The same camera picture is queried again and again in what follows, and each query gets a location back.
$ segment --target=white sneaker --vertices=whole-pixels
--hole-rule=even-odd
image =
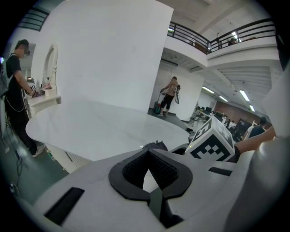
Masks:
[[[34,155],[32,155],[33,157],[37,157],[39,156],[44,150],[44,146],[43,145],[40,145],[40,146],[37,146],[37,150],[36,150],[36,153]]]

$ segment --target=vanity table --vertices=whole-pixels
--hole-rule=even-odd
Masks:
[[[52,43],[45,58],[42,80],[43,86],[49,84],[51,88],[43,89],[45,95],[40,97],[31,98],[30,96],[26,96],[26,110],[29,118],[35,116],[37,112],[47,107],[57,105],[60,102],[60,96],[57,95],[56,86],[57,59],[58,46],[56,43]]]
[[[41,96],[41,97],[35,97],[35,98],[29,98],[27,99],[27,104],[30,109],[30,117],[35,116],[35,114],[47,107],[54,106],[58,104],[58,99],[60,99],[60,96],[54,95],[54,96]]]

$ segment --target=monitor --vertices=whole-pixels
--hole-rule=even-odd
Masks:
[[[215,115],[215,117],[216,117],[220,122],[222,122],[222,118],[221,118],[221,117],[219,117],[219,116],[217,116],[217,115]]]
[[[223,114],[222,113],[219,113],[219,112],[216,112],[216,117],[219,117],[219,118],[222,118],[223,117]]]
[[[206,107],[205,108],[205,111],[211,112],[211,111],[213,111],[213,109],[212,108],[209,108],[209,107]]]

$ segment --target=black pants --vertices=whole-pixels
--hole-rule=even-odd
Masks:
[[[174,96],[166,95],[161,102],[161,108],[164,108],[166,105],[166,109],[169,110],[173,98]]]
[[[10,103],[16,110],[21,110],[23,108],[23,103],[21,102],[17,104],[12,104],[12,102]],[[37,146],[36,143],[27,135],[25,130],[26,124],[28,122],[26,110],[23,109],[21,112],[15,111],[14,109],[11,108],[6,98],[5,98],[5,109],[9,117],[9,121],[12,125],[12,128],[14,129],[18,137],[22,140],[24,145],[28,148],[30,153],[34,155],[36,153]]]

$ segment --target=black shorts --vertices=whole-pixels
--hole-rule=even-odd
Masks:
[[[166,95],[161,102],[161,108],[166,106],[166,109],[169,110],[173,98],[174,96]]]

